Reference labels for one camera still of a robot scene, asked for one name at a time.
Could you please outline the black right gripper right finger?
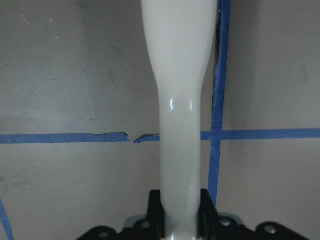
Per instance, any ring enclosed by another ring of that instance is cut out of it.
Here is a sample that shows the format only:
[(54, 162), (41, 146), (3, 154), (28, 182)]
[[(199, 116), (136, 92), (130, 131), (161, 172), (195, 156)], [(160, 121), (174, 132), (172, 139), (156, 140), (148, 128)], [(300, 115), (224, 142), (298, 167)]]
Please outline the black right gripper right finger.
[(267, 221), (250, 230), (234, 217), (217, 212), (206, 189), (200, 191), (198, 234), (203, 240), (305, 240), (306, 237), (276, 222)]

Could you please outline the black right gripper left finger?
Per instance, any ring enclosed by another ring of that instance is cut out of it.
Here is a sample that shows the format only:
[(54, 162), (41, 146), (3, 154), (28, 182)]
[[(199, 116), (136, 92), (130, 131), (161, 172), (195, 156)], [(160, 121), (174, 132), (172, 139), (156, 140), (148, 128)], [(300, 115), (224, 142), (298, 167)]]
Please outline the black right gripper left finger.
[(108, 226), (97, 226), (79, 237), (80, 240), (160, 240), (165, 235), (165, 212), (161, 203), (161, 192), (151, 190), (147, 213), (144, 218), (116, 232)]

